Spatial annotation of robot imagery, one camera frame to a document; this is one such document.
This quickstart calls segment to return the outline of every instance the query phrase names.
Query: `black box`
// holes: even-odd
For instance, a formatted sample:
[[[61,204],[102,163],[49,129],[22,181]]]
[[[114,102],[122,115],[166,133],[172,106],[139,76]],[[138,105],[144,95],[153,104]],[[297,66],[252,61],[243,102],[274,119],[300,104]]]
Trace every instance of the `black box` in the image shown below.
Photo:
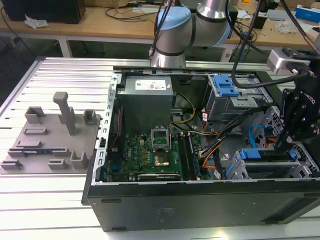
[[[86,12],[85,0],[2,0],[11,21],[32,19],[78,24]]]

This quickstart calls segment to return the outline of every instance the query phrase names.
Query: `yellow wire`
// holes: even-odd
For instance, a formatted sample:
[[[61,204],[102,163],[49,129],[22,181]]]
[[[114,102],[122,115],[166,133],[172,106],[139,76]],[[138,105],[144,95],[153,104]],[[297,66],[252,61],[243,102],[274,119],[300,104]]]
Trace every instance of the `yellow wire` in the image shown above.
[[[212,154],[214,154],[215,151],[216,151],[220,146],[221,146],[221,143],[220,143],[218,146],[216,146],[216,147],[209,153],[208,156],[206,156],[206,158],[205,158],[205,160],[204,160],[204,162],[203,162],[203,165],[202,165],[203,168],[210,168],[210,166],[207,166],[206,164],[207,164],[210,156],[211,156]]]
[[[185,95],[183,95],[183,94],[180,93],[180,92],[177,92],[176,94],[177,94],[177,95],[180,95],[181,97],[183,97],[183,98],[191,105],[193,113],[192,113],[191,117],[190,117],[189,119],[187,119],[187,120],[183,120],[183,121],[171,121],[170,123],[171,123],[171,124],[184,124],[184,123],[187,123],[187,122],[191,121],[192,119],[194,119],[194,117],[195,117],[195,115],[196,115],[196,109],[195,109],[194,105],[192,104],[192,102],[191,102]]]

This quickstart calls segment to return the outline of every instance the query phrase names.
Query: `wire bundle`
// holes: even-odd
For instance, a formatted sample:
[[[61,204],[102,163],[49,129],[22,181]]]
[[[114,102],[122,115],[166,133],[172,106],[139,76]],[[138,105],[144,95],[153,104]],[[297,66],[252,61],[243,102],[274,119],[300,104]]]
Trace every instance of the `wire bundle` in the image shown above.
[[[111,10],[115,10],[114,15],[111,15],[109,13]],[[105,13],[105,15],[107,15],[110,18],[113,18],[113,19],[116,19],[116,20],[119,20],[119,21],[122,21],[122,22],[130,22],[131,23],[131,22],[143,22],[143,21],[149,20],[150,22],[154,23],[152,20],[150,20],[148,18],[148,15],[155,14],[155,12],[145,13],[141,9],[136,9],[136,10],[141,11],[143,14],[138,15],[138,16],[131,16],[131,17],[117,17],[116,16],[117,14],[125,14],[125,13],[128,13],[128,12],[131,12],[132,9],[130,9],[128,11],[124,11],[124,12],[119,12],[116,7],[111,7],[108,10],[105,10],[104,13]]]
[[[297,22],[297,20],[293,17],[292,13],[290,12],[286,2],[284,0],[280,0],[281,1],[281,4],[284,8],[284,10],[286,11],[286,13],[289,15],[289,17],[291,18],[291,20],[293,21],[294,25],[298,28],[298,30],[301,32],[302,36],[304,37],[304,39],[306,40],[306,42],[311,46],[311,47],[314,47],[314,45],[312,43],[310,43],[308,37],[306,37],[306,33],[303,31],[303,29],[300,27],[299,23]],[[234,62],[234,65],[233,65],[233,68],[232,68],[232,71],[231,71],[231,79],[232,79],[232,82],[233,84],[237,87],[237,88],[240,88],[240,89],[255,89],[255,88],[263,88],[263,87],[267,87],[267,86],[273,86],[273,85],[278,85],[278,84],[284,84],[284,83],[289,83],[289,82],[293,82],[293,81],[299,81],[299,80],[302,80],[302,79],[305,79],[307,77],[310,76],[310,73],[309,72],[305,72],[305,73],[302,73],[302,74],[299,74],[299,75],[295,75],[295,76],[290,76],[290,77],[286,77],[286,78],[282,78],[282,79],[278,79],[278,80],[274,80],[274,81],[270,81],[270,82],[261,82],[261,83],[255,83],[255,84],[240,84],[237,79],[236,79],[236,71],[237,71],[237,66],[241,60],[241,56],[242,56],[242,53],[244,52],[244,49],[246,47],[246,44],[248,44],[251,48],[256,49],[256,47],[254,47],[250,42],[249,42],[249,38],[250,38],[250,35],[251,35],[251,32],[253,31],[253,28],[254,28],[254,24],[255,24],[255,21],[256,21],[256,18],[259,14],[259,9],[260,9],[260,6],[262,4],[263,0],[258,0],[258,3],[257,3],[257,7],[256,7],[256,10],[253,14],[253,17],[252,17],[252,21],[251,21],[251,24],[250,24],[250,27],[246,33],[246,36],[245,38],[243,39],[243,42],[241,44],[241,47],[240,47],[240,50],[239,50],[239,54],[238,56],[236,57],[235,59],[235,62]],[[227,0],[226,1],[226,6],[225,6],[225,12],[226,14],[228,13],[228,3],[229,1]],[[229,22],[229,24],[231,25],[231,20],[229,19],[229,15],[227,14],[227,20]],[[240,38],[243,38],[241,36],[241,34],[238,32],[237,28],[236,27],[233,27],[233,30],[236,32],[236,34],[240,37]]]
[[[161,30],[162,25],[164,24],[164,22],[166,20],[166,17],[167,17],[167,15],[169,13],[169,10],[171,8],[172,2],[173,2],[173,0],[167,0],[166,6],[165,6],[165,8],[163,10],[163,15],[162,15],[161,20],[160,20],[159,25],[158,25],[159,13],[160,13],[161,7],[165,3],[165,0],[162,0],[161,4],[159,6],[159,9],[158,9],[158,12],[157,12],[156,18],[155,18],[155,23],[154,23],[154,39],[153,39],[153,43],[152,43],[152,46],[151,46],[150,51],[149,51],[149,58],[152,58],[152,56],[156,52],[156,45],[157,45],[157,41],[159,39],[160,30]]]
[[[242,40],[243,40],[243,39],[245,38],[245,36],[246,36],[246,32],[244,31],[243,27],[249,28],[249,26],[243,24],[243,23],[240,22],[240,21],[236,21],[235,23],[236,23],[236,24],[235,24],[234,27],[237,28],[237,29],[240,31],[242,37],[240,37],[240,41],[239,41],[238,45],[236,46],[236,49],[234,50],[234,52],[233,52],[232,55],[230,56],[230,60],[232,59],[233,56],[235,56],[237,50],[239,49],[239,47],[240,47],[240,45],[241,45],[241,43],[242,43]],[[249,42],[248,48],[247,48],[246,50],[244,50],[243,53],[245,53],[245,56],[244,56],[244,58],[243,58],[243,56],[241,56],[241,57],[242,57],[241,62],[244,62],[244,61],[246,60],[246,58],[247,58],[247,56],[248,56],[248,54],[249,54],[249,52],[250,52],[251,45],[252,45],[252,44],[257,40],[257,38],[258,38],[257,32],[256,32],[255,30],[252,30],[252,31],[253,31],[253,37],[252,37],[252,39],[250,39],[250,40],[248,41],[248,42]]]
[[[219,134],[216,136],[213,145],[209,146],[206,148],[201,155],[205,155],[205,160],[202,165],[203,168],[210,168],[210,166],[207,166],[208,159],[210,158],[211,155],[213,155],[214,163],[215,163],[215,168],[217,171],[221,174],[222,176],[222,166],[220,163],[220,158],[219,158],[219,147],[222,144],[223,139],[226,137],[228,133],[230,133],[234,128],[239,126],[241,123],[244,122],[244,120],[249,116],[254,113],[258,112],[265,112],[267,109],[270,108],[270,105],[266,106],[261,106],[258,108],[253,108],[245,111],[235,119],[231,120],[228,124],[225,125],[225,127],[219,132]]]

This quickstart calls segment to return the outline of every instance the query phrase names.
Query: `metal work surface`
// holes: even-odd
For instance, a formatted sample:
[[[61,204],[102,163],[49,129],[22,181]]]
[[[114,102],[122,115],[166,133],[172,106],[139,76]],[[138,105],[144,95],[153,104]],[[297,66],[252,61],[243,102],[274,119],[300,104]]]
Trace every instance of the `metal work surface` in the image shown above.
[[[0,159],[6,158],[7,150],[25,125],[24,114],[29,106],[42,107],[47,114],[58,114],[53,95],[56,91],[65,91],[75,114],[95,109],[102,115],[113,66],[143,67],[148,63],[146,60],[84,58],[47,58],[35,62],[0,107]],[[232,63],[187,62],[187,67],[231,70]],[[268,71],[265,64],[252,63],[241,64],[239,69]],[[85,174],[0,175],[0,239],[34,240],[44,236],[77,240],[320,239],[320,207],[287,225],[105,233],[91,207],[81,204],[85,180]]]

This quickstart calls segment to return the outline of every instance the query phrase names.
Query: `label sticker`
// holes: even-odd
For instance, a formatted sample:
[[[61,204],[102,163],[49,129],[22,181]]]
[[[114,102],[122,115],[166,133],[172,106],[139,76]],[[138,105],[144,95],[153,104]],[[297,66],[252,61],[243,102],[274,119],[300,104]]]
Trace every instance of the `label sticker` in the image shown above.
[[[37,154],[37,151],[22,151],[24,154]]]
[[[215,175],[215,177],[216,177],[218,180],[221,179],[221,174],[217,171],[217,169],[214,170],[214,175]]]
[[[141,80],[135,81],[135,90],[166,90],[166,80]]]
[[[208,113],[202,113],[202,120],[208,122]]]

